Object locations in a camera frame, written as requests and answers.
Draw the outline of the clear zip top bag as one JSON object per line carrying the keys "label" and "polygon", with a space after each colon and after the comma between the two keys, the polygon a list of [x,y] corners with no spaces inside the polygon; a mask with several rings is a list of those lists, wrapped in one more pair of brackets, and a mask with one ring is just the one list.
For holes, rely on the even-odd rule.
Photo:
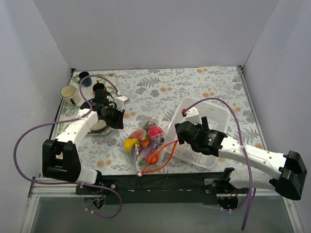
{"label": "clear zip top bag", "polygon": [[[171,160],[178,144],[178,140],[166,142],[164,139],[164,132],[162,137],[150,139],[148,137],[148,129],[154,125],[157,124],[152,121],[147,121],[142,128],[135,130],[127,138],[135,138],[139,141],[138,144],[132,147],[130,152],[127,152],[133,159],[138,177],[147,173],[157,172],[164,168]],[[171,154],[167,162],[162,163],[160,162],[160,154],[169,146],[172,146]]]}

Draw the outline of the yellow fake lemon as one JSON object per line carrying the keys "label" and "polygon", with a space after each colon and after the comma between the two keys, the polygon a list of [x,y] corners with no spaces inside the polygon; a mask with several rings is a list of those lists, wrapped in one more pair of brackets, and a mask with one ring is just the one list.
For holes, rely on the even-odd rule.
{"label": "yellow fake lemon", "polygon": [[135,139],[135,138],[132,138],[132,139],[126,139],[124,144],[123,144],[123,147],[125,149],[126,152],[130,152],[132,147],[135,145],[135,144],[138,144],[139,141],[138,139]]}

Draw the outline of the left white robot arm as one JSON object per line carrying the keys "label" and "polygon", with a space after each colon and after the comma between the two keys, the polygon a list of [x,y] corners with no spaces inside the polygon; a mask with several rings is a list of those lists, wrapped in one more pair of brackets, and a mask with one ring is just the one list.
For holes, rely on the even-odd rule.
{"label": "left white robot arm", "polygon": [[78,148],[90,129],[103,120],[112,129],[123,129],[124,106],[129,99],[117,96],[106,101],[107,93],[97,90],[95,98],[81,105],[77,120],[54,140],[47,139],[42,147],[43,176],[71,183],[86,183],[92,194],[103,190],[103,181],[98,179],[99,172],[82,167]]}

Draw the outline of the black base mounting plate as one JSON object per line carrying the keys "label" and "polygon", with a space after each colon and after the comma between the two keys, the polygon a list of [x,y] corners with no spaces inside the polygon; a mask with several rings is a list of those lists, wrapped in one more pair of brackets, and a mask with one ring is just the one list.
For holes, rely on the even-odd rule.
{"label": "black base mounting plate", "polygon": [[135,203],[203,203],[217,204],[217,195],[246,194],[248,189],[229,183],[232,169],[223,172],[137,175],[102,175],[99,183],[113,189],[103,191],[107,205]]}

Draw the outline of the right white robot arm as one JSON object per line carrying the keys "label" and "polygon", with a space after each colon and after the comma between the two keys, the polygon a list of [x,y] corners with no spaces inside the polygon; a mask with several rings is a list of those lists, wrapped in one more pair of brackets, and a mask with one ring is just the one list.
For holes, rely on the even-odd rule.
{"label": "right white robot arm", "polygon": [[301,200],[307,168],[301,155],[293,150],[287,154],[262,150],[250,145],[241,146],[223,132],[211,130],[206,117],[201,124],[189,121],[175,124],[180,144],[187,143],[194,152],[235,160],[257,170],[253,184],[261,189],[275,190],[291,200]]}

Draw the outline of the red fake apple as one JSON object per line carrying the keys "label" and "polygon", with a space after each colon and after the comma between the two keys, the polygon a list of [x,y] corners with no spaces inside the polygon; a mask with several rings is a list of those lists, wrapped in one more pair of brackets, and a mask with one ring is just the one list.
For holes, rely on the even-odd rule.
{"label": "red fake apple", "polygon": [[159,126],[154,125],[148,129],[148,137],[150,139],[154,139],[154,138],[158,138],[162,136],[163,136],[163,130]]}

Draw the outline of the floral patterned tablecloth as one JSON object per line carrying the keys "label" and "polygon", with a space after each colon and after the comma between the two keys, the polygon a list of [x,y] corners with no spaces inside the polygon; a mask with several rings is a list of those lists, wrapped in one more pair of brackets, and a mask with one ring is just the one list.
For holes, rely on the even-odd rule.
{"label": "floral patterned tablecloth", "polygon": [[92,133],[81,142],[78,153],[82,166],[105,175],[134,174],[136,168],[123,149],[134,130],[153,121],[167,129],[181,99],[194,97],[204,102],[231,107],[227,133],[238,139],[241,128],[244,143],[263,149],[263,139],[236,67],[199,67],[180,69],[96,70],[96,80],[110,80],[108,90],[119,90],[129,98],[125,107],[124,129]]}

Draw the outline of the red rimmed plate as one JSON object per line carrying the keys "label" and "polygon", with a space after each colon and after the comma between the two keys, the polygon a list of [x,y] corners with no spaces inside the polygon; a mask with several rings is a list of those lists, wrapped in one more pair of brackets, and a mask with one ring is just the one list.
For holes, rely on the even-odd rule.
{"label": "red rimmed plate", "polygon": [[[86,102],[84,102],[81,106],[80,106],[80,109],[85,109],[85,108],[89,108],[88,104]],[[95,132],[99,132],[99,131],[102,131],[104,130],[105,128],[107,128],[107,124],[105,121],[103,120],[99,120],[95,125],[93,125],[91,128],[90,128],[90,131],[92,133],[95,133]]]}

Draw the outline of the aluminium frame rail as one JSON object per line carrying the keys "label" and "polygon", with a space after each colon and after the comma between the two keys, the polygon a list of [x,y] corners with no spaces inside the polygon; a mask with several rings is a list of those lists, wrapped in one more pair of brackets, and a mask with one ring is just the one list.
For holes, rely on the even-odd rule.
{"label": "aluminium frame rail", "polygon": [[[52,184],[55,180],[49,178],[36,178],[36,181],[47,182],[48,184],[31,183],[28,197],[99,197],[99,193],[95,194],[90,191],[90,187],[77,184]],[[257,189],[256,196],[279,196],[272,190]]]}

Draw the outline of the cream enamel mug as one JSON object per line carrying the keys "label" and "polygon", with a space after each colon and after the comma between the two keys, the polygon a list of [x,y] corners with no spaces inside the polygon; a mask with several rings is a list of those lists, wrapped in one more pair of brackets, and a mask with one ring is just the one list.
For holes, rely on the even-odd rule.
{"label": "cream enamel mug", "polygon": [[73,85],[64,86],[60,91],[60,95],[69,105],[77,105],[81,100],[77,88]]}

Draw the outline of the leaf patterned serving tray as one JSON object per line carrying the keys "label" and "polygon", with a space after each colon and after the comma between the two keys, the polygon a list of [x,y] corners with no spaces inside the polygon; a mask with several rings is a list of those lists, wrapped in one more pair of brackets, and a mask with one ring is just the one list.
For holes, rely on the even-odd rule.
{"label": "leaf patterned serving tray", "polygon": [[[79,76],[78,75],[80,73],[81,73],[81,71],[73,72],[71,81],[69,83],[70,85],[75,86],[77,88],[78,92],[79,92],[79,84],[78,84]],[[114,86],[117,86],[117,75],[115,73],[113,73],[112,71],[99,71],[99,72],[88,71],[88,73],[104,76],[105,78],[110,80]],[[91,77],[91,79],[92,79],[92,85],[91,86],[89,86],[89,87],[82,86],[83,94],[88,100],[90,100],[94,97],[92,87],[96,83],[97,80],[99,80],[100,83],[103,83],[106,86],[107,91],[111,93],[113,98],[116,97],[115,88],[110,83],[108,83],[106,80],[101,79],[101,78],[96,78],[96,77]],[[76,118],[78,111],[79,111],[79,108],[83,103],[84,103],[84,100],[82,99],[82,97],[81,97],[80,102],[77,105],[69,105],[64,101],[62,109],[60,111],[59,120],[63,121],[63,120]],[[70,122],[58,124],[57,126],[55,126],[56,133],[54,135],[56,136],[56,135],[59,135],[60,133],[62,133],[68,127],[69,124],[70,124]],[[111,128],[107,127],[104,130],[99,131],[99,132],[95,132],[95,133],[88,132],[88,135],[105,135],[105,134],[108,134],[110,131],[111,131]]]}

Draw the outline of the brown orange small cup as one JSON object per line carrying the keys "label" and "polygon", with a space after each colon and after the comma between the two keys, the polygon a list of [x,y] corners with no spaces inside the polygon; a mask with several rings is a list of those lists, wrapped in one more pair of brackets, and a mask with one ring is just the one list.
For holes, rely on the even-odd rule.
{"label": "brown orange small cup", "polygon": [[106,91],[106,86],[103,83],[100,83],[99,80],[97,80],[96,83],[93,85],[92,89],[93,94],[95,95],[98,90]]}

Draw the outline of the dark blue mug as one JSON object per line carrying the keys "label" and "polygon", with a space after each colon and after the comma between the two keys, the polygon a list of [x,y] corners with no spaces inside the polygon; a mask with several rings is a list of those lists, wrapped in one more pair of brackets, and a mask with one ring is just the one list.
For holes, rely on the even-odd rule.
{"label": "dark blue mug", "polygon": [[87,71],[81,72],[78,76],[79,76],[78,84],[82,84],[85,87],[89,87],[92,85],[92,79]]}

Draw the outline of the white perforated plastic basket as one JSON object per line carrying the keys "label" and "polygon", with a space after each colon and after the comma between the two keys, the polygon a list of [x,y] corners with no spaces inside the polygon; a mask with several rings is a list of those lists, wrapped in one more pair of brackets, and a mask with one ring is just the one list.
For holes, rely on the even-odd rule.
{"label": "white perforated plastic basket", "polygon": [[[188,108],[198,99],[192,97],[183,97],[179,103],[173,117],[168,125],[168,128],[165,133],[165,143],[170,143],[177,139],[175,133],[175,124],[185,121],[185,118],[182,116],[181,111]],[[231,112],[224,107],[221,107],[217,104],[213,104],[209,101],[204,101],[195,106],[198,110],[200,117],[207,117],[208,126],[212,130],[217,130],[225,133],[228,124],[231,118]],[[213,169],[218,161],[218,158],[215,156],[207,156],[201,153],[196,153],[191,149],[189,144],[176,145],[174,150],[173,157],[184,162],[203,167],[205,169]]]}

